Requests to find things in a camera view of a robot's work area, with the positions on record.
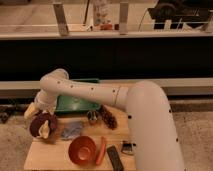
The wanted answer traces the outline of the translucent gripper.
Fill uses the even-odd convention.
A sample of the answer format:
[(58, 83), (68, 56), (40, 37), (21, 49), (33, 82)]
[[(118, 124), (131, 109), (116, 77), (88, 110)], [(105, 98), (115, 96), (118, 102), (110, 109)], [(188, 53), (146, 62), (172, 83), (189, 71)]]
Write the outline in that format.
[(35, 102), (32, 102), (24, 112), (24, 118), (29, 119), (32, 118), (34, 115), (38, 114), (39, 112), (48, 112), (50, 114), (54, 114), (55, 107), (54, 106), (45, 106), (39, 105)]

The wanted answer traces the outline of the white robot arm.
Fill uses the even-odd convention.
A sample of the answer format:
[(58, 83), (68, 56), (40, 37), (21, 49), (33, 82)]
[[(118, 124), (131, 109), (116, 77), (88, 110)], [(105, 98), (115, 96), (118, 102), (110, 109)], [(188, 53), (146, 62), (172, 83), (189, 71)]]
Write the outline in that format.
[(51, 111), (60, 95), (108, 105), (128, 114), (137, 171), (186, 171), (168, 98), (156, 83), (142, 80), (124, 87), (77, 82), (59, 68), (40, 79), (40, 91), (24, 116)]

